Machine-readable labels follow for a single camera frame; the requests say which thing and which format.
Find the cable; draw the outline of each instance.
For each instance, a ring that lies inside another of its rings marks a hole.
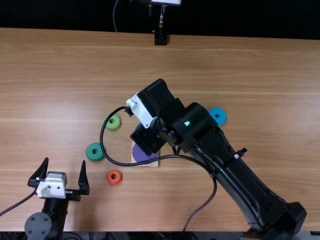
[[[192,238],[192,237],[194,237],[194,238],[195,238],[195,240],[198,240],[198,238],[197,238],[197,236],[195,235],[195,233],[194,233],[194,232],[192,232],[192,233],[191,233],[191,238]]]
[[[188,221],[186,221],[186,224],[182,230],[182,233],[184,233],[189,225],[189,223],[191,222],[192,218],[198,213],[200,212],[202,209],[204,209],[210,202],[211,200],[215,197],[216,193],[217,193],[217,180],[215,177],[212,178],[213,181],[213,192],[211,194],[211,196],[208,198],[207,201],[205,201],[204,204],[202,204],[199,208],[197,208],[189,217]]]
[[[6,231],[5,231],[4,233],[6,234],[6,236],[7,236],[8,239],[13,240],[12,235],[9,235],[9,233],[6,232]]]
[[[112,9],[112,21],[113,21],[113,27],[114,27],[115,32],[118,32],[117,26],[116,26],[116,19],[115,19],[116,8],[117,8],[118,3],[119,3],[119,0],[115,0],[114,5],[113,5],[113,9]]]
[[[156,231],[156,233],[159,234],[162,237],[163,240],[166,239],[165,235],[163,235],[161,232]]]
[[[81,237],[79,234],[77,234],[77,233],[75,233],[75,232],[73,232],[73,231],[65,231],[65,233],[66,233],[66,234],[74,234],[74,235],[76,235],[78,238],[80,238],[80,240],[82,240],[82,237]]]
[[[172,146],[171,148],[172,148],[173,154],[177,154],[176,148],[174,146]]]
[[[178,146],[178,148],[177,148],[177,150],[176,150],[175,154],[179,155],[179,154],[180,154],[180,151],[181,151],[181,147],[179,147],[179,146]]]
[[[116,240],[116,238],[112,235],[111,232],[109,232],[109,235],[111,236],[111,238],[112,238],[113,240]]]
[[[106,125],[109,121],[109,119],[116,114],[117,112],[126,109],[126,106],[121,106],[118,107],[116,110],[114,110],[111,114],[108,115],[108,117],[104,120],[104,123],[102,125],[101,128],[101,132],[100,132],[100,147],[102,150],[103,155],[105,156],[106,159],[108,159],[111,163],[113,163],[114,165],[120,166],[120,167],[134,167],[134,166],[140,166],[140,165],[145,165],[145,164],[150,164],[156,161],[160,161],[160,160],[164,160],[164,159],[186,159],[188,161],[191,161],[195,164],[198,164],[199,166],[201,166],[202,168],[204,168],[209,175],[212,174],[212,171],[206,166],[204,165],[202,162],[189,157],[189,156],[185,156],[185,155],[176,155],[176,154],[170,154],[170,155],[164,155],[164,156],[159,156],[159,157],[155,157],[146,161],[140,161],[140,162],[135,162],[135,163],[123,163],[123,162],[118,162],[114,159],[112,159],[106,152],[105,146],[104,146],[104,133],[105,133],[105,129],[106,129]]]
[[[33,195],[36,194],[36,190],[34,190],[29,196],[27,196],[26,198],[22,199],[21,201],[17,202],[15,205],[12,205],[11,207],[7,208],[6,210],[4,210],[3,212],[0,213],[0,217],[4,214],[6,214],[7,212],[11,211],[12,209],[18,207],[19,205],[23,204],[25,201],[29,200]]]

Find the wooden table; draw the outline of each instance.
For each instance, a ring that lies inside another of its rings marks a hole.
[[[104,117],[163,78],[187,106],[227,112],[222,127],[244,161],[287,202],[307,210],[302,230],[320,229],[320,42],[214,36],[171,36],[154,46],[151,34],[0,29],[0,210],[32,192],[28,178],[45,157],[76,188],[89,144]],[[120,114],[106,148],[130,162],[138,119]],[[161,154],[168,154],[166,146]],[[65,231],[180,231],[212,192],[196,164],[163,160],[159,168],[87,162],[90,196],[71,202]],[[120,185],[107,173],[123,173]],[[23,231],[44,200],[33,197],[0,218],[0,231]],[[218,185],[190,231],[245,231],[240,209]]]

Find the orange ring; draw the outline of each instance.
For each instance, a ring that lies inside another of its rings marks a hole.
[[[107,180],[111,185],[118,184],[122,180],[122,174],[117,170],[111,170],[108,173]]]

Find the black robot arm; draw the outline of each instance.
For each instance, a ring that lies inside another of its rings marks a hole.
[[[212,170],[251,227],[244,240],[289,240],[300,231],[306,210],[277,196],[251,171],[241,159],[247,150],[235,151],[203,106],[194,102],[184,107],[162,79],[129,99],[127,106],[143,124],[130,137],[144,153],[156,153],[168,142]]]
[[[79,202],[81,195],[89,195],[90,187],[86,173],[86,162],[81,165],[79,189],[67,189],[64,172],[49,171],[46,157],[37,171],[29,178],[28,186],[36,188],[36,194],[44,199],[41,212],[32,214],[24,225],[28,240],[61,240],[63,237],[69,201]]]

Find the purple ring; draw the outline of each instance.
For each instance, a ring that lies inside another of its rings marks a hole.
[[[154,159],[157,157],[156,153],[152,153],[150,156],[147,156],[142,149],[135,144],[132,148],[132,156],[134,158],[134,160],[136,160],[138,163],[143,162],[143,161],[147,161],[149,159]]]

